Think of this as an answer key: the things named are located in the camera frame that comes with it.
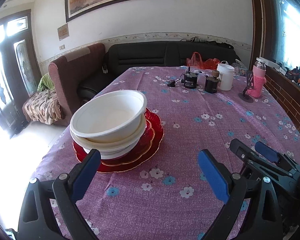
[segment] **pink bottle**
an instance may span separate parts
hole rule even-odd
[[[254,97],[259,98],[262,92],[262,87],[266,83],[266,61],[264,59],[258,58],[253,65],[253,80],[254,89],[248,90],[247,93]]]

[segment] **white floor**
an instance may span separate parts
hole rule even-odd
[[[18,230],[29,178],[65,126],[31,122],[10,140],[0,132],[0,224]]]

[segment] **table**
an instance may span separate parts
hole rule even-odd
[[[300,163],[300,134],[266,89],[249,104],[237,96],[246,85],[244,77],[235,76],[231,91],[216,94],[204,91],[205,73],[199,75],[197,89],[185,89],[180,82],[175,88],[166,86],[184,71],[185,67],[130,68],[98,94],[141,91],[165,131],[160,149],[150,160],[128,172],[97,173],[77,202],[99,239],[201,239],[223,205],[197,164],[202,149],[209,149],[231,172],[242,167],[229,150],[234,138],[252,149],[262,141]],[[33,176],[48,180],[69,172],[78,162],[72,142],[68,127]],[[70,238],[56,201],[51,203],[61,231]],[[232,237],[246,209],[245,201]]]

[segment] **maroon armrest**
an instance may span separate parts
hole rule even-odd
[[[49,64],[48,72],[65,117],[58,124],[69,125],[72,115],[81,106],[78,84],[102,67],[105,46],[97,43],[57,58]]]

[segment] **red plastic bag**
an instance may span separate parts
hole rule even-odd
[[[187,67],[195,67],[198,69],[212,69],[216,70],[220,60],[217,58],[210,58],[205,62],[202,61],[201,55],[198,52],[192,54],[191,59],[187,58]]]

